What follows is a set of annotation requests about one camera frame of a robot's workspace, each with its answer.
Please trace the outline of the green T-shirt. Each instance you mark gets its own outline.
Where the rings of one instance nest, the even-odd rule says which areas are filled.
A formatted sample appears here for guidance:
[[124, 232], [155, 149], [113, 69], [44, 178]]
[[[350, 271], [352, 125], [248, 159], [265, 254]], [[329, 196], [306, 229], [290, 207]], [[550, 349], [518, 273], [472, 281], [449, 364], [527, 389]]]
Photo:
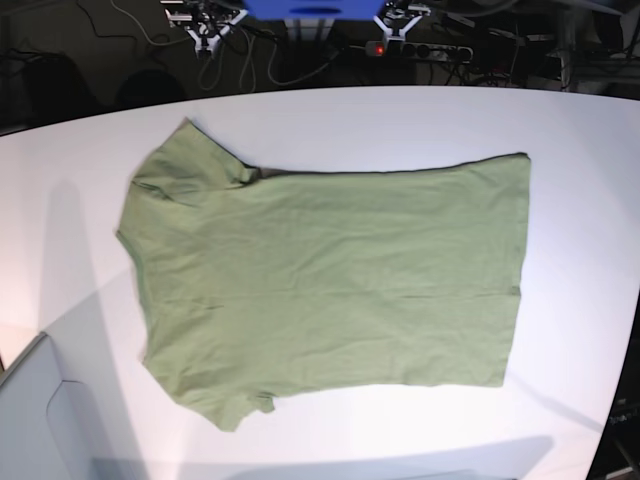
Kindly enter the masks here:
[[132, 176], [117, 229], [145, 368], [225, 432], [304, 393], [501, 386], [530, 173], [517, 153], [266, 175], [183, 123]]

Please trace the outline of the white power strip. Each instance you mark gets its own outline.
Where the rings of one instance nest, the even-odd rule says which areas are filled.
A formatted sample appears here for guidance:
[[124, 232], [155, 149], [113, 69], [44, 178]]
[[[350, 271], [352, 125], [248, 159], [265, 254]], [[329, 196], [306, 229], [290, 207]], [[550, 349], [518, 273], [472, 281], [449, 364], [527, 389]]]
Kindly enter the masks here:
[[470, 47], [414, 43], [406, 41], [368, 41], [365, 53], [371, 57], [402, 58], [406, 60], [468, 64], [473, 60], [474, 52]]

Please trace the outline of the blue box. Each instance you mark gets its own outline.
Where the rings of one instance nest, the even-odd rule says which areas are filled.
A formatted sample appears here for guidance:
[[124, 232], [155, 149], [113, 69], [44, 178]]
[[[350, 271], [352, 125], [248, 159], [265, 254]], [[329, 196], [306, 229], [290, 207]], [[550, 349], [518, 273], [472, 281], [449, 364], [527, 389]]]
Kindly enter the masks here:
[[245, 0], [250, 15], [260, 20], [371, 20], [384, 0]]

